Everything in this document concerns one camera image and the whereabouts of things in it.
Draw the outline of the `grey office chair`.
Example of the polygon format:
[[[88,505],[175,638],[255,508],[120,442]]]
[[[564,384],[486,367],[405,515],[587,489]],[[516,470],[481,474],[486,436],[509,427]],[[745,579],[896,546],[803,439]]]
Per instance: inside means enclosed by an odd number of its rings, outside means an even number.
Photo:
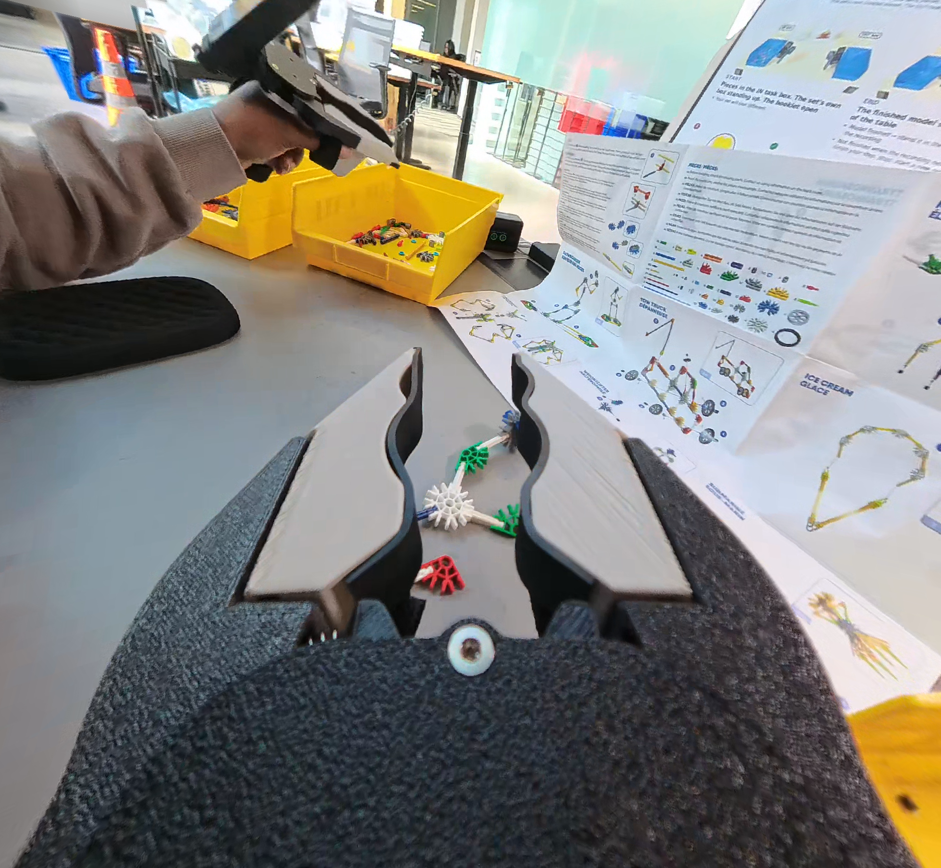
[[[354,7],[347,10],[343,43],[336,62],[340,89],[390,132],[394,129],[398,98],[390,98],[394,20]]]

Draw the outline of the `white building instruction sheet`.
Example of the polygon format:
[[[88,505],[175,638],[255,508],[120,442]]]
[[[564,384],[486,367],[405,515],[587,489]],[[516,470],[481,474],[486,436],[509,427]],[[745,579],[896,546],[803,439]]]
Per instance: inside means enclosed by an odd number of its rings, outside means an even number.
[[[651,145],[571,136],[547,277],[439,309],[758,548],[844,711],[939,685],[939,0],[764,0]]]

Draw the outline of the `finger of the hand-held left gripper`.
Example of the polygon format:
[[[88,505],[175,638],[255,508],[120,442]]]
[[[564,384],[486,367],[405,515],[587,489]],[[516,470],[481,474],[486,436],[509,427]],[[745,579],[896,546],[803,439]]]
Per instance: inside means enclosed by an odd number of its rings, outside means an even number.
[[[386,134],[357,98],[344,93],[304,59],[295,62],[295,112],[321,134]]]
[[[400,161],[389,134],[380,125],[365,120],[334,120],[336,139],[341,144],[333,169],[354,169],[363,160],[398,168]]]

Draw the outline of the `yellow box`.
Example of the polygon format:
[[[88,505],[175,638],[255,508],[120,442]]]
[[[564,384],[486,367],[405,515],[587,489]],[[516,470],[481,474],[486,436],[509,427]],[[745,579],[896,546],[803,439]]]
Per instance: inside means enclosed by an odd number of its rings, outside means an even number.
[[[940,694],[901,696],[848,718],[871,782],[921,866],[940,865]]]

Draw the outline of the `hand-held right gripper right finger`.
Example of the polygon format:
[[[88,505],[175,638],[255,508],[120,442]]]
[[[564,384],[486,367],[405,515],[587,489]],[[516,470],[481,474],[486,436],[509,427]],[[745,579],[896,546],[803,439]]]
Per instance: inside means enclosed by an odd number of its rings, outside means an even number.
[[[583,604],[603,634],[618,629],[620,603],[693,603],[693,586],[618,429],[533,357],[512,357],[511,385],[517,448],[530,469],[515,559],[538,635],[547,636],[566,603]]]

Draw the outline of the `colourful rod connector toy model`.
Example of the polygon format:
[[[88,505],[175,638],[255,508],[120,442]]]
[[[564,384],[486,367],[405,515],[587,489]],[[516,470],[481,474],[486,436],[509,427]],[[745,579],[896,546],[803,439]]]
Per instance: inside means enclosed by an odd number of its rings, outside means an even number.
[[[485,441],[472,444],[459,453],[449,482],[433,485],[425,494],[417,519],[434,529],[457,531],[477,525],[501,536],[515,539],[520,525],[519,503],[507,504],[495,516],[476,508],[464,488],[464,477],[484,470],[491,451],[504,447],[512,452],[520,436],[520,412],[510,409],[502,415],[500,431]],[[465,589],[464,579],[450,555],[437,556],[417,571],[414,583],[440,595]]]

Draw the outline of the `person's left hand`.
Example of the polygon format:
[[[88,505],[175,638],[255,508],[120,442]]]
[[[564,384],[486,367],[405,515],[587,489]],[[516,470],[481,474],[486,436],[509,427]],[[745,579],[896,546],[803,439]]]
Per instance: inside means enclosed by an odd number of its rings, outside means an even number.
[[[245,170],[267,166],[286,175],[320,146],[317,134],[277,105],[257,82],[237,87],[212,112]]]

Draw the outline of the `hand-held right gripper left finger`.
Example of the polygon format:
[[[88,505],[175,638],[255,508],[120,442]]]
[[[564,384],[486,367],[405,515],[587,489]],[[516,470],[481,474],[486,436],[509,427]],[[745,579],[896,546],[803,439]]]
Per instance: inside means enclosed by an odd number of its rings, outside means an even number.
[[[253,556],[249,602],[307,603],[302,637],[341,637],[366,600],[409,611],[421,532],[406,461],[422,434],[421,350],[312,429]]]

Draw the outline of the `yellow plastic bin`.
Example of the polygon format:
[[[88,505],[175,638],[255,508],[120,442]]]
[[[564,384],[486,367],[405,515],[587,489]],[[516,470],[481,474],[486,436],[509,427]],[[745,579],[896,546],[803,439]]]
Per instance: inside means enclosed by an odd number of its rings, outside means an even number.
[[[332,173],[305,160],[286,175],[249,181],[202,204],[202,218],[188,237],[244,260],[291,245],[293,190],[307,181],[335,180]]]
[[[502,195],[431,171],[374,165],[345,177],[298,183],[293,190],[292,240],[306,262],[407,300],[430,306],[483,252]],[[443,232],[433,264],[395,263],[347,243],[394,218]]]

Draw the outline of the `orange traffic cone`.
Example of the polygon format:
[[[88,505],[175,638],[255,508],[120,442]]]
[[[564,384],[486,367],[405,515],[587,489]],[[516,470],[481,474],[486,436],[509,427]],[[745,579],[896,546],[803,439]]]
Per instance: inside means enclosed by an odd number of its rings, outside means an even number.
[[[132,82],[129,80],[122,53],[112,32],[103,26],[90,27],[100,58],[102,93],[108,123],[116,127],[126,112],[138,109]]]

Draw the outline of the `black box with green light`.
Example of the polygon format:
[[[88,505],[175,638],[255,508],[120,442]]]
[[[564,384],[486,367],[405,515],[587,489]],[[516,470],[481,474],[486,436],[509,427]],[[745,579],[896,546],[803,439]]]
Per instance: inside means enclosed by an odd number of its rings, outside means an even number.
[[[520,247],[523,224],[520,216],[498,212],[488,230],[484,250],[493,254],[514,254]]]

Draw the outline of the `person's left forearm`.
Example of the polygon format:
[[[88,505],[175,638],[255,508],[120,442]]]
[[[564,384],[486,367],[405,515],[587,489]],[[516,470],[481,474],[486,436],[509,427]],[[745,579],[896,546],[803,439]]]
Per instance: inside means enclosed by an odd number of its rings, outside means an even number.
[[[112,274],[186,236],[247,178],[212,111],[102,126],[80,113],[1,141],[1,289]]]

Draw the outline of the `wooden office table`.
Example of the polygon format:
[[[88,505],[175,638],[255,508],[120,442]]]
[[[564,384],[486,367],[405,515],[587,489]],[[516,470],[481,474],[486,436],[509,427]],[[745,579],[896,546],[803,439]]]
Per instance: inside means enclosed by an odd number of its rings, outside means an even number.
[[[454,180],[462,180],[470,145],[478,86],[497,84],[515,86],[521,83],[520,78],[468,64],[451,56],[428,51],[393,46],[392,54],[395,55],[394,64],[410,69],[415,84],[417,84],[418,81],[417,75],[419,71],[430,74],[434,66],[454,72],[457,76],[467,81],[466,97],[461,114],[461,123],[452,171],[452,178]]]

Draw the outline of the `pile of small building parts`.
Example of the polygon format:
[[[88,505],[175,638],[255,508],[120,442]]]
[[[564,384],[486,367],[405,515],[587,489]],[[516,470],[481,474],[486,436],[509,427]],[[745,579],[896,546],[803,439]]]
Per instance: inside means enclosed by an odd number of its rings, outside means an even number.
[[[417,261],[433,264],[444,246],[443,232],[426,232],[410,223],[390,218],[384,223],[353,234],[347,243],[395,263]]]

